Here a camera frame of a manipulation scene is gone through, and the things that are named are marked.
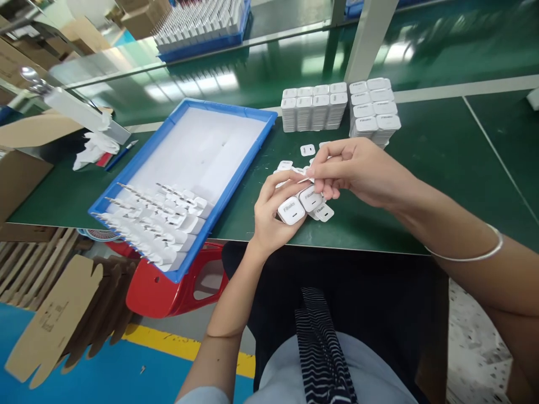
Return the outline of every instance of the hand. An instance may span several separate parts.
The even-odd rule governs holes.
[[[389,211],[430,188],[365,137],[324,144],[307,176],[316,179],[315,192],[323,192],[327,200],[337,199],[339,189],[349,189],[369,205]]]
[[[254,204],[254,236],[250,241],[261,254],[268,257],[284,246],[305,221],[307,216],[289,226],[275,218],[277,208],[285,200],[311,185],[310,181],[298,183],[304,179],[304,176],[294,171],[281,171],[270,175],[262,185],[258,200]],[[280,182],[286,183],[275,189]]]

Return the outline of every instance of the red object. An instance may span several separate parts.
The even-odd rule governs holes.
[[[207,242],[204,246],[210,248],[200,250],[180,283],[174,283],[143,259],[129,286],[127,307],[146,317],[164,318],[187,313],[219,300],[229,282],[225,272],[217,293],[201,300],[194,297],[197,278],[202,268],[210,261],[221,260],[222,245]]]
[[[135,249],[131,248],[129,244],[126,242],[114,242],[114,241],[107,241],[105,243],[107,247],[109,247],[112,251],[114,251],[117,254],[120,254],[121,256],[137,259],[140,258],[140,254],[136,252]]]
[[[105,154],[103,154],[101,156],[101,158],[99,159],[99,161],[97,161],[97,163],[95,165],[98,166],[98,167],[104,167],[111,160],[111,157],[112,157],[112,154],[105,153]]]

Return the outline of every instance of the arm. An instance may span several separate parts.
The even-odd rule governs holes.
[[[197,358],[177,400],[198,387],[214,386],[224,391],[232,402],[241,336],[249,319],[262,268],[269,255],[290,241],[304,222],[288,226],[278,221],[275,214],[279,205],[310,184],[308,181],[297,183],[303,178],[293,171],[282,171],[269,176],[262,186],[254,207],[254,236],[213,311]],[[286,184],[275,189],[278,183],[285,181]]]
[[[414,177],[363,138],[320,149],[308,176],[317,191],[338,198],[346,188],[366,203],[393,214],[437,254],[473,258],[491,251],[497,236],[485,222]],[[485,309],[509,350],[539,393],[539,255],[504,236],[494,256],[458,263],[434,257],[440,267]]]

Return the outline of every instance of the blue pen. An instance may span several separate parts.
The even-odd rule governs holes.
[[[126,146],[126,148],[125,148],[124,150],[122,150],[121,152],[119,152],[119,153],[116,155],[116,157],[114,157],[114,158],[112,159],[112,161],[109,163],[109,165],[107,166],[107,168],[105,168],[105,171],[110,171],[111,168],[114,167],[114,166],[116,165],[116,163],[117,163],[118,161],[120,161],[120,159],[121,159],[123,156],[125,156],[125,155],[127,154],[127,152],[129,151],[129,149],[131,149],[131,148],[135,145],[135,143],[137,143],[137,142],[138,142],[138,140],[133,140],[130,144],[128,144],[128,145]]]

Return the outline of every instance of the striped fabric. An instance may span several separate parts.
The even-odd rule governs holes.
[[[326,299],[315,288],[302,288],[302,293],[305,308],[297,309],[295,317],[307,404],[357,404]]]

